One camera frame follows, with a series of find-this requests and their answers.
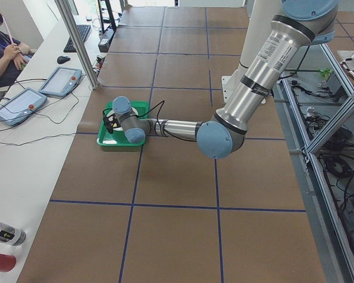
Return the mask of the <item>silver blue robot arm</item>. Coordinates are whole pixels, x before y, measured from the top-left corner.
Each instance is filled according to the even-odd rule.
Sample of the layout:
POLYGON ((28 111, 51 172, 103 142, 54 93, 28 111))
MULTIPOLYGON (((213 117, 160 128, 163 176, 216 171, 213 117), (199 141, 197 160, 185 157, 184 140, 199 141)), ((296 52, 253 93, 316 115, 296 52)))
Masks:
POLYGON ((131 144, 147 136, 195 142, 201 152, 220 159, 244 143, 247 123, 301 47, 333 39, 338 1, 255 1, 245 39, 248 67, 239 65, 225 79, 228 98, 209 121, 148 119, 135 113, 130 100, 116 97, 103 123, 112 133, 121 129, 131 144))

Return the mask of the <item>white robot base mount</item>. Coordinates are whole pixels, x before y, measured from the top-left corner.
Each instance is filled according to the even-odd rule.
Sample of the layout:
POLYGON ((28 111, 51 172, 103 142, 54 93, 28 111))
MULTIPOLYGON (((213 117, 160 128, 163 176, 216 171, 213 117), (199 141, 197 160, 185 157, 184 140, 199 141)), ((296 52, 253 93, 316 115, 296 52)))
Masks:
POLYGON ((269 95, 270 89, 247 75, 240 77, 234 73, 222 77, 222 92, 225 104, 248 105, 254 101, 259 104, 269 95))

